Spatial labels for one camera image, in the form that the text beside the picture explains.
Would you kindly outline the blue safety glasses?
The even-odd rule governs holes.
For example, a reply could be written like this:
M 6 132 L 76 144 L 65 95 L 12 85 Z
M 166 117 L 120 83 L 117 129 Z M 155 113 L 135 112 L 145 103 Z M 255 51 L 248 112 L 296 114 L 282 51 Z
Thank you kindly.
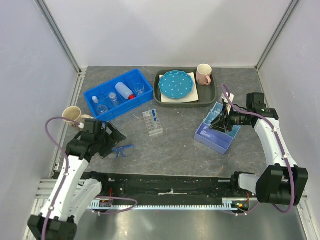
M 135 149 L 134 144 L 129 145 L 123 145 L 123 146 L 117 146 L 112 149 L 112 152 L 110 154 L 110 158 L 126 158 L 133 154 Z

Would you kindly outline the clear round glass flask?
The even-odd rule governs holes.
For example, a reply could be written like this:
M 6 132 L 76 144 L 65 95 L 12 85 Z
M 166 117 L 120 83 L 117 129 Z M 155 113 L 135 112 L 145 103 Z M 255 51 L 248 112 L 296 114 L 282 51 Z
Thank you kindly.
M 96 105 L 96 112 L 99 116 L 109 111 L 109 108 L 105 104 L 102 104 L 102 102 L 97 98 L 97 96 L 94 95 L 91 99 L 93 103 Z

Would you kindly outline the clear glass stoppered bottle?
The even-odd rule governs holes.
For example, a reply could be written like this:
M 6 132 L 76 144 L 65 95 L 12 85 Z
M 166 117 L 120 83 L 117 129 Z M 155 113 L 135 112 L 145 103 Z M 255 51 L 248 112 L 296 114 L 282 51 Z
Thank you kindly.
M 118 100 L 117 94 L 115 92 L 110 92 L 108 95 L 110 102 L 114 107 L 119 106 L 121 103 Z

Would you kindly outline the white plastic wash bottle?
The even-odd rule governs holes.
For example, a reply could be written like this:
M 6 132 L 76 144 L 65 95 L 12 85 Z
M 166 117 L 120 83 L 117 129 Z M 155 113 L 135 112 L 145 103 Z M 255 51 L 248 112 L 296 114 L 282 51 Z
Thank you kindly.
M 128 88 L 123 82 L 118 82 L 115 85 L 115 89 L 125 100 L 132 100 L 135 98 L 133 91 Z

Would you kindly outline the clear glass beaker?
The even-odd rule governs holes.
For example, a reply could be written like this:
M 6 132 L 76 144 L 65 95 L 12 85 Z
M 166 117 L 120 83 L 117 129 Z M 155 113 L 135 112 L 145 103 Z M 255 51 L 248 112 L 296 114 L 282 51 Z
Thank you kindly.
M 141 96 L 145 92 L 145 85 L 143 83 L 137 83 L 133 88 L 137 96 Z

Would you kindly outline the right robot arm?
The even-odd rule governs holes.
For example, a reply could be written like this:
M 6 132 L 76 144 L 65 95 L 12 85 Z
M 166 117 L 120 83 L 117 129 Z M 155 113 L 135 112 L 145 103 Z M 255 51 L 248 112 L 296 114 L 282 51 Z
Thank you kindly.
M 195 134 L 195 139 L 225 153 L 242 126 L 257 133 L 265 154 L 266 170 L 262 175 L 236 171 L 231 177 L 190 177 L 165 175 L 114 174 L 108 181 L 107 195 L 115 206 L 124 206 L 132 198 L 141 208 L 211 208 L 224 198 L 242 199 L 230 203 L 233 211 L 248 210 L 249 199 L 261 204 L 293 207 L 299 204 L 309 174 L 291 157 L 281 135 L 279 117 L 268 108 L 264 94 L 253 92 L 246 97 L 246 108 L 218 102 Z

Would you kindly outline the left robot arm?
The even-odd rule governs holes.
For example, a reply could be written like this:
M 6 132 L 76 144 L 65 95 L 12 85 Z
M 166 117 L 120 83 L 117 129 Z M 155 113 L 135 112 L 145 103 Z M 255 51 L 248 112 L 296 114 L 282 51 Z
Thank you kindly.
M 95 155 L 106 157 L 125 137 L 105 121 L 86 119 L 83 129 L 62 152 L 64 162 L 56 184 L 38 215 L 31 215 L 28 227 L 37 240 L 73 240 L 78 223 L 95 197 L 110 191 L 106 173 L 92 171 L 77 189 Z

